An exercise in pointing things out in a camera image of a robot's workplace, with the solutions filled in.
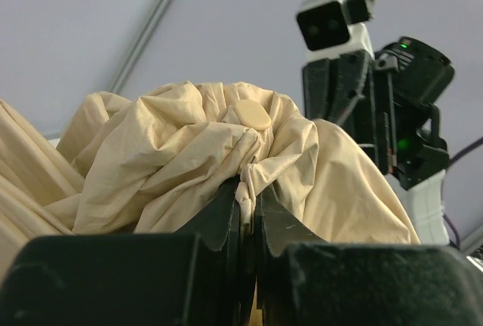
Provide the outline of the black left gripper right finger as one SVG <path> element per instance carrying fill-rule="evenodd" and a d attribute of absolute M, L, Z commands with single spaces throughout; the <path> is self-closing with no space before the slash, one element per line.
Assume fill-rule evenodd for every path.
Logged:
<path fill-rule="evenodd" d="M 257 307 L 266 325 L 480 325 L 482 273 L 450 247 L 327 243 L 257 199 Z"/>

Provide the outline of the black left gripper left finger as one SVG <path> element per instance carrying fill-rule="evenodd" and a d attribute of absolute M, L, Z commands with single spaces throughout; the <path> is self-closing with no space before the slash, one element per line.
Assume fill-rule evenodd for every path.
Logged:
<path fill-rule="evenodd" d="M 1 286 L 3 325 L 237 325 L 237 179 L 172 233 L 26 244 Z"/>

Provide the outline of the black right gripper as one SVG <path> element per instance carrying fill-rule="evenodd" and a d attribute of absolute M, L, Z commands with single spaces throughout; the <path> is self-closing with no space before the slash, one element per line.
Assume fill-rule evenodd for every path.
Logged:
<path fill-rule="evenodd" d="M 304 111 L 341 127 L 382 174 L 396 168 L 393 76 L 396 57 L 367 51 L 320 59 L 302 69 Z"/>

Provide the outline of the beige and black folding umbrella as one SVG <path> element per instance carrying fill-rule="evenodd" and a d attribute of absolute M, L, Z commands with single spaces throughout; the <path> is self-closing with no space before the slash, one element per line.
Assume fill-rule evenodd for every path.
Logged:
<path fill-rule="evenodd" d="M 1 104 L 1 269 L 43 235 L 173 232 L 231 177 L 241 233 L 257 196 L 329 242 L 416 245 L 376 165 L 339 126 L 245 82 L 161 86 L 136 100 L 85 98 L 57 146 Z"/>

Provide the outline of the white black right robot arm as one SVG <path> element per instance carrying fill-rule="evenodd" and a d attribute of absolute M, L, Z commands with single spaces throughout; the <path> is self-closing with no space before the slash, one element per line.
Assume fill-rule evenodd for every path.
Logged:
<path fill-rule="evenodd" d="M 342 127 L 404 192 L 420 241 L 449 245 L 442 185 L 450 162 L 435 101 L 454 77 L 451 61 L 402 36 L 371 57 L 364 50 L 317 59 L 302 70 L 304 111 Z"/>

